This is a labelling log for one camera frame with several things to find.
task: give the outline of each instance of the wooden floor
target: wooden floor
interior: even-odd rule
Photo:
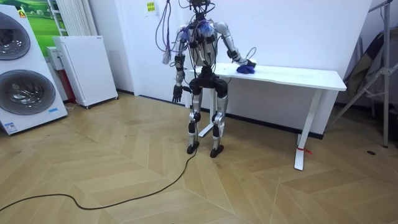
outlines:
[[[188,114],[121,94],[15,136],[2,133],[0,207],[51,193],[95,207],[159,190],[189,158]],[[295,134],[227,119],[224,152],[211,159],[207,135],[184,177],[161,194],[89,212],[69,198],[38,198],[1,212],[0,223],[397,224],[398,150],[379,146],[365,116],[352,111],[324,140],[309,139],[303,172],[293,168]],[[202,120],[201,128],[208,114]]]

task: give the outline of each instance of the humanoid robot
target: humanoid robot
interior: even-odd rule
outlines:
[[[189,145],[187,152],[192,154],[199,146],[197,122],[200,121],[200,109],[202,103],[202,89],[214,88],[217,92],[217,113],[213,115],[213,150],[210,157],[215,158],[224,149],[220,145],[224,130],[224,119],[228,105],[228,84],[226,81],[218,78],[213,69],[215,68],[217,56],[218,35],[221,35],[225,46],[227,47],[228,57],[242,67],[251,67],[256,64],[249,59],[242,58],[238,49],[235,47],[232,36],[227,24],[224,22],[214,22],[205,18],[209,6],[215,6],[210,0],[189,0],[189,7],[195,12],[194,17],[188,25],[181,26],[177,32],[176,56],[174,59],[177,69],[176,84],[173,92],[173,102],[181,101],[183,85],[185,79],[184,72],[184,51],[189,49],[190,60],[195,68],[202,66],[199,75],[195,72],[195,78],[189,83],[192,93],[192,112],[189,115],[190,123],[188,125]]]

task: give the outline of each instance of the white refrigerator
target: white refrigerator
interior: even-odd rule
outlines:
[[[53,39],[79,105],[118,99],[102,36]]]

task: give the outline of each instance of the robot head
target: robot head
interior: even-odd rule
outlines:
[[[211,3],[211,0],[188,0],[189,1],[189,6],[190,9],[193,8],[193,11],[197,15],[197,20],[204,20],[205,15],[208,12],[208,6],[210,4],[214,5]]]
[[[189,3],[193,7],[209,6],[210,0],[189,0]]]

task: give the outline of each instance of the white wall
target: white wall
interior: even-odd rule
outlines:
[[[104,38],[116,88],[134,91],[126,46],[114,0],[89,0],[98,35]]]
[[[158,11],[165,1],[158,0]],[[235,44],[243,54],[257,47],[254,57],[261,65],[335,70],[346,73],[371,0],[213,0],[216,9],[208,16],[229,24]],[[118,0],[126,27],[129,62],[134,71],[135,92],[162,100],[172,99],[175,69],[162,65],[162,53],[154,43],[159,17],[146,17],[146,1]],[[192,12],[181,11],[172,1],[171,39]],[[219,62],[230,62],[225,47]],[[313,95],[312,89],[233,80],[229,85],[228,112],[302,129]],[[204,108],[208,108],[208,97]],[[322,134],[337,92],[323,94],[311,131]]]
[[[384,2],[384,0],[373,0],[371,7],[377,6],[378,4]],[[390,13],[390,26],[395,27],[398,25],[398,1],[393,1],[391,3],[391,13]],[[370,43],[373,39],[381,32],[384,31],[384,24],[380,16],[380,9],[377,9],[373,12],[370,12],[368,16],[366,16],[365,23],[363,25],[361,35],[363,38],[363,50],[364,52],[369,47]],[[349,75],[354,69],[356,63],[359,60],[359,55],[355,51],[353,57],[349,63],[346,75]],[[347,93],[341,92],[338,94],[337,102],[339,103],[347,103],[351,99],[352,96],[348,96]],[[356,103],[356,105],[361,106],[370,106],[371,101],[369,98],[363,96]]]

